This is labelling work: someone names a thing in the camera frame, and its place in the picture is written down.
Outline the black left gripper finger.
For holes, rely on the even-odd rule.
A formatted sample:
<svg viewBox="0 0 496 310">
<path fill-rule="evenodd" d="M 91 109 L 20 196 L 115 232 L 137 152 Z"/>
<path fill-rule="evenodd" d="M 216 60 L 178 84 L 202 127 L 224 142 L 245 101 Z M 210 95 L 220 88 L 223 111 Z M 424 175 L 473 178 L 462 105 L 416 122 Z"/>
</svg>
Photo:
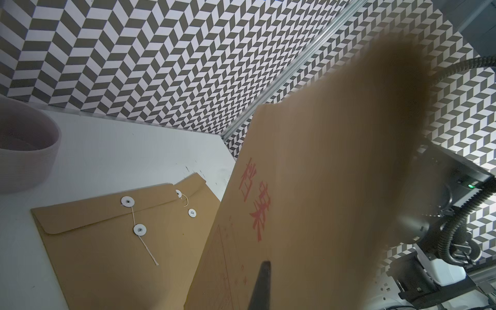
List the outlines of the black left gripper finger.
<svg viewBox="0 0 496 310">
<path fill-rule="evenodd" d="M 263 261 L 260 265 L 248 310 L 270 310 L 271 262 Z"/>
</svg>

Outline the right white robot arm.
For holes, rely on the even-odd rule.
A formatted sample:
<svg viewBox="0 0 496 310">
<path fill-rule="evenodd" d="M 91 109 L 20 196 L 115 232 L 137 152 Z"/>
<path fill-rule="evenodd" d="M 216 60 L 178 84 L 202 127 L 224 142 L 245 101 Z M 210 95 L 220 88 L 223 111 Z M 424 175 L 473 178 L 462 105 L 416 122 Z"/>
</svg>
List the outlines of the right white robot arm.
<svg viewBox="0 0 496 310">
<path fill-rule="evenodd" d="M 383 309 L 442 309 L 476 286 L 466 268 L 482 251 L 467 221 L 495 194 L 495 177 L 429 138 L 421 145 L 391 240 L 413 252 L 391 262 L 375 282 Z"/>
</svg>

